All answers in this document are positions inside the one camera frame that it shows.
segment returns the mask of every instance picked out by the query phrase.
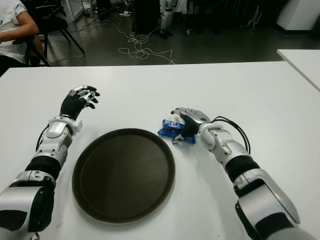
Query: gray floor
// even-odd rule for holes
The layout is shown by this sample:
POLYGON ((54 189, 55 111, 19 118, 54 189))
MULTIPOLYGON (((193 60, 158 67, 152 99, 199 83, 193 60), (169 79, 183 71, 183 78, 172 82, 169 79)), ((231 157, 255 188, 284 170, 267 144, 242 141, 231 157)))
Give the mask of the gray floor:
MULTIPOLYGON (((77 31, 94 18, 81 16, 76 22, 69 21, 69 31, 77 31)), ((135 51, 134 44, 118 31, 131 31, 132 20, 116 16, 110 23, 98 24, 92 31, 80 31, 71 34, 87 48, 86 55, 80 58, 67 59, 54 63, 53 66, 123 66, 123 65, 163 65, 169 62, 159 56, 149 56, 140 60, 118 52, 119 48, 135 51)), ((277 49, 320 49, 320 41, 309 39, 306 35, 283 35, 276 29, 229 29, 215 35, 208 28, 202 34, 193 32, 186 36, 186 27, 182 20, 172 24, 174 36, 165 40, 151 34, 149 41, 142 48, 154 52, 173 50, 172 59, 177 64, 233 63, 281 61, 277 49)), ((68 43, 60 33, 49 36, 48 59, 54 62, 69 57, 81 56, 82 53, 73 44, 68 43)))

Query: robotic arm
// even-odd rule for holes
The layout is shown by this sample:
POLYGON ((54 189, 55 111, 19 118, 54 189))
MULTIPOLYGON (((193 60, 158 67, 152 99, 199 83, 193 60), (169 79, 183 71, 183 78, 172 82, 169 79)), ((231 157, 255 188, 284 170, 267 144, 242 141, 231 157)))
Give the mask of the robotic arm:
POLYGON ((36 153, 23 172, 0 193, 0 240, 30 240, 51 222, 56 180, 73 136, 80 132, 81 110, 95 108, 100 94, 92 86, 72 89, 60 115, 50 119, 39 136, 36 153))
POLYGON ((253 240, 315 240, 299 228, 292 201, 227 130, 198 110, 179 107, 171 113, 185 121, 184 131, 172 143, 197 135, 215 155, 233 183, 239 197, 235 210, 253 240))

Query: white table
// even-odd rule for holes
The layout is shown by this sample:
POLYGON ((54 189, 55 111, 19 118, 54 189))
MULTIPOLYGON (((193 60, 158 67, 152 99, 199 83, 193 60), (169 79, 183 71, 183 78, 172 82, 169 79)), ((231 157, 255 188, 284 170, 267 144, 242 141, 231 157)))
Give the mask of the white table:
MULTIPOLYGON (((235 213, 232 183, 201 145, 169 145, 176 163, 172 195, 150 217, 109 225, 88 217, 72 191, 74 165, 99 136, 122 128, 156 133, 176 107, 222 115, 247 133, 252 156, 297 207, 301 227, 320 238, 320 94, 286 62, 17 68, 0 81, 0 189, 25 169, 48 119, 69 89, 88 84, 101 96, 85 109, 59 176, 43 240, 248 239, 235 213)), ((242 143, 235 130, 226 126, 242 143)))
POLYGON ((320 50, 279 49, 277 53, 320 92, 320 50))

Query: blue snack bag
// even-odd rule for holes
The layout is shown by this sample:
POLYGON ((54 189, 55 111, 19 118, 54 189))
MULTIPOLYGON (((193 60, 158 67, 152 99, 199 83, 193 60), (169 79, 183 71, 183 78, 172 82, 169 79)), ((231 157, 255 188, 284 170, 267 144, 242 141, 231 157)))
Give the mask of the blue snack bag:
MULTIPOLYGON (((158 131, 158 134, 174 139, 183 132, 184 128, 184 124, 164 119, 162 121, 162 128, 158 131)), ((196 144, 196 136, 188 136, 183 141, 196 144)))

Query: round tray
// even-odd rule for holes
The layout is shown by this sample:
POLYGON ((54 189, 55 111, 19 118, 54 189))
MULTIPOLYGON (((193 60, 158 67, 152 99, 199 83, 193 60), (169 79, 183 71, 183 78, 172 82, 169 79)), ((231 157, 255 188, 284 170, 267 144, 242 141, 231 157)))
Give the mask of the round tray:
POLYGON ((109 132, 79 157, 72 188, 79 206, 106 223, 126 224, 150 215, 175 181, 175 161, 157 135, 135 128, 109 132))

